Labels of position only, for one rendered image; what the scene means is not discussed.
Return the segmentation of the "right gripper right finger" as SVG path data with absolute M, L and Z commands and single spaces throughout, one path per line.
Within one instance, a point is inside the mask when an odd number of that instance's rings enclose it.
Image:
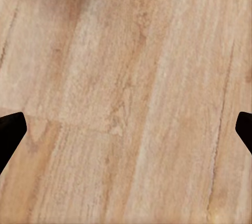
M 235 130 L 252 154 L 252 114 L 243 111 L 240 112 Z

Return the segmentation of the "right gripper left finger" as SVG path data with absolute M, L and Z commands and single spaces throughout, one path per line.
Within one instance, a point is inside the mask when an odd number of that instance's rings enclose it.
M 22 112 L 0 118 L 0 175 L 26 132 L 27 125 Z

